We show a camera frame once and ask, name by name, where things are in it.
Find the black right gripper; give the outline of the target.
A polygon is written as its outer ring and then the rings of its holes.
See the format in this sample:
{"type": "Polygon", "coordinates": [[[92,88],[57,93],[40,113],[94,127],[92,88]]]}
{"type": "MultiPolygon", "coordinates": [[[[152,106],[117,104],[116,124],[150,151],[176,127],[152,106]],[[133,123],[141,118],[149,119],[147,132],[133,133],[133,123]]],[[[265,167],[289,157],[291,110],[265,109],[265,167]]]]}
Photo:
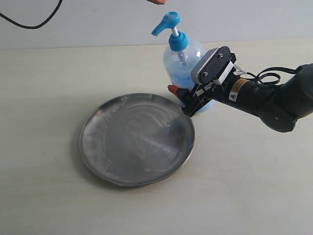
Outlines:
{"type": "Polygon", "coordinates": [[[192,91],[172,84],[167,88],[172,94],[178,95],[178,99],[183,103],[181,108],[183,113],[192,117],[212,100],[231,106],[231,101],[226,97],[230,92],[230,84],[231,78],[227,78],[221,85],[214,83],[211,86],[209,84],[194,85],[192,91]]]}

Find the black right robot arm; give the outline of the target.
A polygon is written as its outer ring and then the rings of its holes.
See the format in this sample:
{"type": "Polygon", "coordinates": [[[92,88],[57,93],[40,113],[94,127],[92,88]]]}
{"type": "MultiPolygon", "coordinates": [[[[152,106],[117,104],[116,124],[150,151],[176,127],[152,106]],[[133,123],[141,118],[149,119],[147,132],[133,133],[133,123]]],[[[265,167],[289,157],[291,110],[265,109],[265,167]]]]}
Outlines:
{"type": "Polygon", "coordinates": [[[291,132],[296,122],[313,112],[313,66],[296,69],[272,67],[253,75],[240,77],[234,64],[224,69],[218,79],[201,82],[193,89],[168,85],[183,104],[182,111],[192,117],[211,100],[241,110],[277,132],[291,132]]]}

